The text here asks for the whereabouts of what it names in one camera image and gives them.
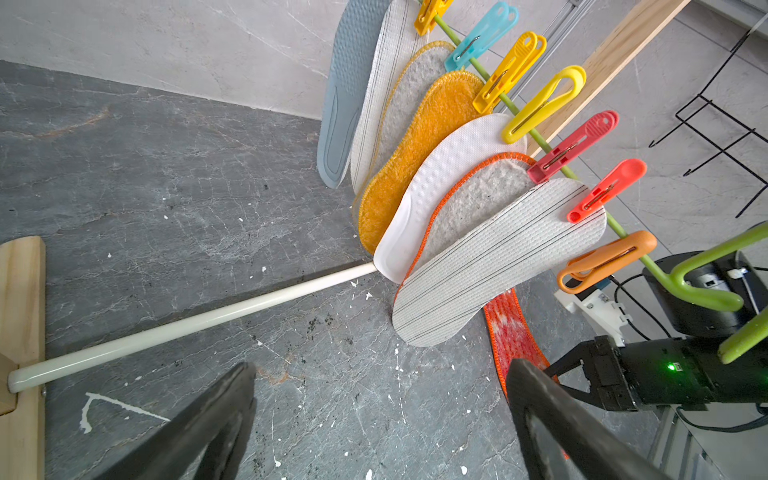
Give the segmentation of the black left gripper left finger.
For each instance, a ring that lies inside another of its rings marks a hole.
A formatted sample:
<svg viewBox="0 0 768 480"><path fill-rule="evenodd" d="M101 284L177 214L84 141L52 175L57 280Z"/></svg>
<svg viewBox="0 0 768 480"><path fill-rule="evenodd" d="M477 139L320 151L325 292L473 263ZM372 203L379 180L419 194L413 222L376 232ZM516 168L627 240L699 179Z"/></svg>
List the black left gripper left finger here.
<svg viewBox="0 0 768 480"><path fill-rule="evenodd" d="M256 366L236 364L101 479L180 479L198 461L196 479L234 479L253 428Z"/></svg>

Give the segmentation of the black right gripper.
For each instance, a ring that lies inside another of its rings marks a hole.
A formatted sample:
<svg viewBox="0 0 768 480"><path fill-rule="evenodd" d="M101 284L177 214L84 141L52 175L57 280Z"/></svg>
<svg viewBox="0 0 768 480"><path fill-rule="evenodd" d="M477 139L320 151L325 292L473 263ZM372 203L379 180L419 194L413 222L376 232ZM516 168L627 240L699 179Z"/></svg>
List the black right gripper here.
<svg viewBox="0 0 768 480"><path fill-rule="evenodd" d="M576 345L546 370L558 377L580 368L589 389L564 389L606 411L682 405L704 410L710 403L767 402L767 348L754 347L730 364L720 361L720 341L673 338L617 346L609 336Z"/></svg>

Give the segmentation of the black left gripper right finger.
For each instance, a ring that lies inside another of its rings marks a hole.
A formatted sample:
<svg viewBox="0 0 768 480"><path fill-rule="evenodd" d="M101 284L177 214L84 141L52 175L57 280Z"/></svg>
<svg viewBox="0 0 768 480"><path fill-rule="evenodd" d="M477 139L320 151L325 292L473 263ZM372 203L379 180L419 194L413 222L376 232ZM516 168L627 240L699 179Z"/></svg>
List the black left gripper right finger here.
<svg viewBox="0 0 768 480"><path fill-rule="evenodd" d="M665 479L667 476L581 408L563 388L525 359L507 373L507 402L528 477L554 479L567 453L586 479Z"/></svg>

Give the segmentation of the red orange-edged insole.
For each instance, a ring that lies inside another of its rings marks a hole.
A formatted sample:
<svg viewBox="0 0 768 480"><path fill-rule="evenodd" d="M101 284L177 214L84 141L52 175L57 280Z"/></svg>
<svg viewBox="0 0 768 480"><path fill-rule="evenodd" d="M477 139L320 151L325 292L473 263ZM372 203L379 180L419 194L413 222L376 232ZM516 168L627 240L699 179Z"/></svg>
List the red orange-edged insole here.
<svg viewBox="0 0 768 480"><path fill-rule="evenodd" d="M535 341L523 315L514 288L496 296L483 307L497 376L504 397L508 397L507 374L510 363L524 359L540 370L550 363Z"/></svg>

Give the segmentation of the grey felt orange-edged insole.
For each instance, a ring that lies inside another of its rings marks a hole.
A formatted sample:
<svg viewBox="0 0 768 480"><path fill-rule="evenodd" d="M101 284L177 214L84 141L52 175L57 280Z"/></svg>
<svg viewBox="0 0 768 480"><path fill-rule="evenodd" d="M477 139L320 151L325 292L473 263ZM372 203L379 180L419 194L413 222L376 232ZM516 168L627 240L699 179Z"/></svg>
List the grey felt orange-edged insole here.
<svg viewBox="0 0 768 480"><path fill-rule="evenodd" d="M502 152L467 172L431 213L405 276L528 192L534 186L528 175L534 164L524 153Z"/></svg>

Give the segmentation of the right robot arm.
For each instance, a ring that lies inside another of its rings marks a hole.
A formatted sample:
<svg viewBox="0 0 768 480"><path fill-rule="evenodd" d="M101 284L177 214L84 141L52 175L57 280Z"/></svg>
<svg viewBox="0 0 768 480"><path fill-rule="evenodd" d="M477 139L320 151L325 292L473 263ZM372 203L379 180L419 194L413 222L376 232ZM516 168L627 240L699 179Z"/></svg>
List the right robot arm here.
<svg viewBox="0 0 768 480"><path fill-rule="evenodd" d="M608 336L584 341L546 373L583 370L589 388L575 399L607 411L673 407L678 414L712 403L753 404L756 419L732 433L767 424L767 288L740 251L690 252L660 260L673 281L642 273L676 337L623 345Z"/></svg>

